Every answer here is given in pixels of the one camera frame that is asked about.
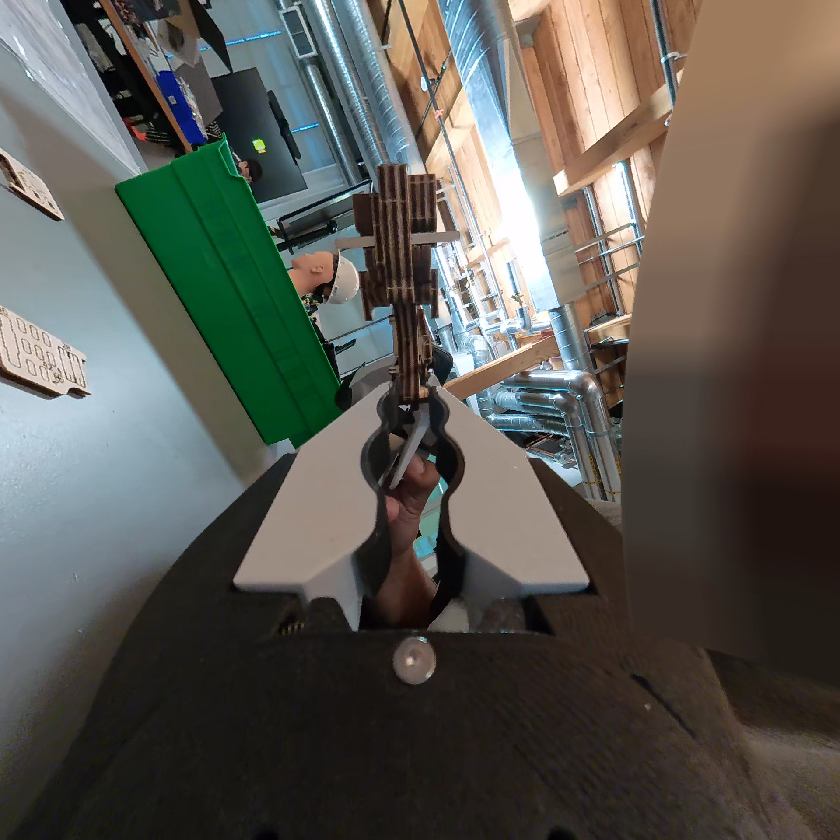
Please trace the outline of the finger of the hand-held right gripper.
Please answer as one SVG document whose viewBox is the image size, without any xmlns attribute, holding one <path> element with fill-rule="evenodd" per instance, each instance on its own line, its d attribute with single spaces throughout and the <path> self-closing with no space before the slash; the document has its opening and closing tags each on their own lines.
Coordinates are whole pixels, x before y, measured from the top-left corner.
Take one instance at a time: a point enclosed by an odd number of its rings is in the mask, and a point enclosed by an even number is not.
<svg viewBox="0 0 840 840">
<path fill-rule="evenodd" d="M 430 407 L 420 406 L 414 411 L 402 409 L 400 421 L 390 436 L 392 465 L 387 473 L 387 489 L 393 490 L 402 482 L 414 456 L 431 454 L 437 444 Z"/>
</svg>

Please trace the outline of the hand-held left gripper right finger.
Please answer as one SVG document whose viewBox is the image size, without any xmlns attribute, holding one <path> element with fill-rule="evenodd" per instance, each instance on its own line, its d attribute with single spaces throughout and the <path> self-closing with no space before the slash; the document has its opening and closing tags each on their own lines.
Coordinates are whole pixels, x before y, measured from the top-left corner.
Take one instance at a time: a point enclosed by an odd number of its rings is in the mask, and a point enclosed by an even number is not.
<svg viewBox="0 0 840 840">
<path fill-rule="evenodd" d="M 459 602 L 475 627 L 494 602 L 586 590 L 590 577 L 524 450 L 440 386 L 428 407 L 446 484 L 433 620 Z"/>
</svg>

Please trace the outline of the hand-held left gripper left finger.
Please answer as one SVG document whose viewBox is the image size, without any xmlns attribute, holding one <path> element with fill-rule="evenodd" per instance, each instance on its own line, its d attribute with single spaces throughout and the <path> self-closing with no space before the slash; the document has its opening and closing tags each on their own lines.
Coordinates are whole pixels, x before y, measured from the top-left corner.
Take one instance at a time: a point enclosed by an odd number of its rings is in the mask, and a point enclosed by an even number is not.
<svg viewBox="0 0 840 840">
<path fill-rule="evenodd" d="M 391 561 L 384 477 L 392 467 L 394 387 L 376 386 L 301 446 L 245 553 L 242 592 L 319 598 L 339 605 L 350 629 Z"/>
</svg>

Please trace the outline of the small wooden puzzle model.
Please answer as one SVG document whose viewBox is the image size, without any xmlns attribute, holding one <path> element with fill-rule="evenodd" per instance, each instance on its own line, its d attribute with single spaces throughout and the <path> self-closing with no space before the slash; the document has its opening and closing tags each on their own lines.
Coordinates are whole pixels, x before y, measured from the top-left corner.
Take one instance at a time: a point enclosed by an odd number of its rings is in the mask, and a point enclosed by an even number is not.
<svg viewBox="0 0 840 840">
<path fill-rule="evenodd" d="M 376 170 L 376 192 L 353 195 L 353 220 L 360 236 L 338 238 L 335 250 L 362 249 L 360 273 L 364 317 L 392 310 L 392 380 L 399 403 L 418 407 L 430 396 L 434 350 L 426 314 L 438 316 L 438 271 L 433 250 L 459 240 L 456 231 L 437 230 L 436 177 L 411 174 L 406 164 Z"/>
</svg>

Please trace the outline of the person's right hand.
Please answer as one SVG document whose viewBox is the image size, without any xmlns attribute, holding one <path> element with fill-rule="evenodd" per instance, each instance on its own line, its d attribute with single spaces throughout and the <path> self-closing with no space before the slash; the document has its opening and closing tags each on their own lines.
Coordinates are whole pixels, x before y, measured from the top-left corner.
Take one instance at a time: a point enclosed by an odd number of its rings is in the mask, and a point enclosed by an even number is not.
<svg viewBox="0 0 840 840">
<path fill-rule="evenodd" d="M 385 498 L 392 557 L 378 592 L 364 600 L 361 628 L 421 628 L 431 621 L 437 586 L 414 549 L 425 505 L 439 481 L 434 463 L 414 455 Z"/>
</svg>

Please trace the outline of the silver insulated pipes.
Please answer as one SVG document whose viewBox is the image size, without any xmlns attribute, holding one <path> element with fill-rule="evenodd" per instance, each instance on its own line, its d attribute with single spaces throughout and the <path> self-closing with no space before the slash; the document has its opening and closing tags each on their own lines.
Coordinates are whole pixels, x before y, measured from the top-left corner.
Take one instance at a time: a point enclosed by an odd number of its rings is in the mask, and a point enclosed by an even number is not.
<svg viewBox="0 0 840 840">
<path fill-rule="evenodd" d="M 562 415 L 572 417 L 573 426 L 583 431 L 578 434 L 583 442 L 576 445 L 576 462 L 584 487 L 590 498 L 618 503 L 622 495 L 621 457 L 601 383 L 584 367 L 590 355 L 575 305 L 567 303 L 551 310 L 549 323 L 560 357 L 502 383 L 522 391 L 566 394 Z"/>
</svg>

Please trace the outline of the wooden beam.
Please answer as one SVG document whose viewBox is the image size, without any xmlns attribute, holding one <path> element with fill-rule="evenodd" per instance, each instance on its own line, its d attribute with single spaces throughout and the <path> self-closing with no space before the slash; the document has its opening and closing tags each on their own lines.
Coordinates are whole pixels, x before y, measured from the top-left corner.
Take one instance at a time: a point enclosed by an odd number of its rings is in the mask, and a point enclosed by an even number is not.
<svg viewBox="0 0 840 840">
<path fill-rule="evenodd" d="M 559 197 L 571 196 L 607 173 L 614 165 L 630 159 L 667 131 L 673 105 L 663 85 L 640 103 L 592 147 L 572 158 L 553 178 Z"/>
<path fill-rule="evenodd" d="M 584 331 L 591 352 L 622 349 L 628 345 L 633 315 L 627 314 L 605 321 Z M 479 369 L 447 382 L 444 388 L 455 398 L 465 400 L 490 389 L 506 379 L 534 368 L 539 363 L 559 358 L 560 351 L 554 337 L 545 337 Z"/>
</svg>

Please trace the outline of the mannequin head white helmet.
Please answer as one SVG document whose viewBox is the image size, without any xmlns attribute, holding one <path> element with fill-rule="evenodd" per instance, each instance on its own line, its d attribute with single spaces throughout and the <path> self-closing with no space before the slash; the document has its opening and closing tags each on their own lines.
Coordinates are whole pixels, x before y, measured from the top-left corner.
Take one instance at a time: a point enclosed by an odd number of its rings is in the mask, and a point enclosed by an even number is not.
<svg viewBox="0 0 840 840">
<path fill-rule="evenodd" d="M 301 298 L 342 305 L 355 298 L 361 289 L 360 273 L 340 253 L 317 251 L 300 255 L 288 270 Z"/>
</svg>

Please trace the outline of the green plastic bin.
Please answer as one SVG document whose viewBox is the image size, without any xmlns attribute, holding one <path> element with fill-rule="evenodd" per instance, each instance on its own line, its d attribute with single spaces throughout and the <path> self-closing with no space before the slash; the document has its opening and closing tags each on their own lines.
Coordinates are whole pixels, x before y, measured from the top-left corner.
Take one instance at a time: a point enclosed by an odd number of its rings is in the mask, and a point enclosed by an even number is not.
<svg viewBox="0 0 840 840">
<path fill-rule="evenodd" d="M 267 445 L 340 414 L 340 380 L 225 140 L 115 186 Z"/>
</svg>

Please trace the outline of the small wooden parts card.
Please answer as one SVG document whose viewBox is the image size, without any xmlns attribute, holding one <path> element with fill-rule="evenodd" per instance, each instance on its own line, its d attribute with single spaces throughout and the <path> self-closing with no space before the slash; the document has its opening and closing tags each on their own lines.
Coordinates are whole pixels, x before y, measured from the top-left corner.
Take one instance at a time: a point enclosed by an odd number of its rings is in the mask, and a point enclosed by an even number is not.
<svg viewBox="0 0 840 840">
<path fill-rule="evenodd" d="M 91 393 L 86 355 L 1 307 L 1 376 L 49 397 Z"/>
</svg>

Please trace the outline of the black board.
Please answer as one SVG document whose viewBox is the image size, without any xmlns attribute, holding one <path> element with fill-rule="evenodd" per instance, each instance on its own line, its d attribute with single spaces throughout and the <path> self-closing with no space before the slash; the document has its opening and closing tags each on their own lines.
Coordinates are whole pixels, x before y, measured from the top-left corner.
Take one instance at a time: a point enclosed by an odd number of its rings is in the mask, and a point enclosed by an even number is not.
<svg viewBox="0 0 840 840">
<path fill-rule="evenodd" d="M 301 152 L 276 94 L 266 89 L 258 70 L 227 73 L 211 82 L 222 108 L 217 125 L 256 201 L 305 191 Z"/>
</svg>

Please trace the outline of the blue storage crate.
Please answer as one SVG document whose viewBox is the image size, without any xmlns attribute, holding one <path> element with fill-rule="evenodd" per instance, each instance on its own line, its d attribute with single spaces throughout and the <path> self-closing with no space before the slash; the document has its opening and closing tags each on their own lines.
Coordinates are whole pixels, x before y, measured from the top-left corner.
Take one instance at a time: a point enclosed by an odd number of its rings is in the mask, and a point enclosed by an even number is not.
<svg viewBox="0 0 840 840">
<path fill-rule="evenodd" d="M 189 144 L 202 144 L 205 137 L 196 123 L 193 108 L 179 78 L 172 70 L 161 70 L 156 74 L 156 81 Z"/>
</svg>

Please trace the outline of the silver spiral duct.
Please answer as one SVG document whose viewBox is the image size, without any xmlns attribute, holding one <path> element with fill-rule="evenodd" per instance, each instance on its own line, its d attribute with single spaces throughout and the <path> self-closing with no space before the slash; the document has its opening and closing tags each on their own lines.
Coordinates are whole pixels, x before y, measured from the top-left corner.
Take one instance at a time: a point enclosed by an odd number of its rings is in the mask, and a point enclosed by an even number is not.
<svg viewBox="0 0 840 840">
<path fill-rule="evenodd" d="M 367 176 L 367 170 L 351 129 L 350 118 L 345 114 L 339 89 L 333 82 L 327 56 L 317 38 L 320 26 L 318 10 L 313 2 L 295 2 L 295 6 L 308 41 L 308 54 L 299 60 L 304 84 L 344 184 L 358 185 Z"/>
<path fill-rule="evenodd" d="M 412 174 L 424 174 L 426 167 L 368 3 L 333 1 L 332 5 L 360 76 L 371 121 L 384 144 L 385 159 L 407 165 Z"/>
</svg>

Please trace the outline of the large silver ventilation duct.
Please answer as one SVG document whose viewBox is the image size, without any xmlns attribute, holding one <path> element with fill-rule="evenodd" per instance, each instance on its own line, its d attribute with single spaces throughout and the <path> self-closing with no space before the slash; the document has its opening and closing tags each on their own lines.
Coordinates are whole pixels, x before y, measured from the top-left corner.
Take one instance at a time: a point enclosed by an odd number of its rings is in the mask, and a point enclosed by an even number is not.
<svg viewBox="0 0 840 840">
<path fill-rule="evenodd" d="M 520 277 L 537 312 L 559 309 L 584 283 L 508 2 L 438 6 Z"/>
</svg>

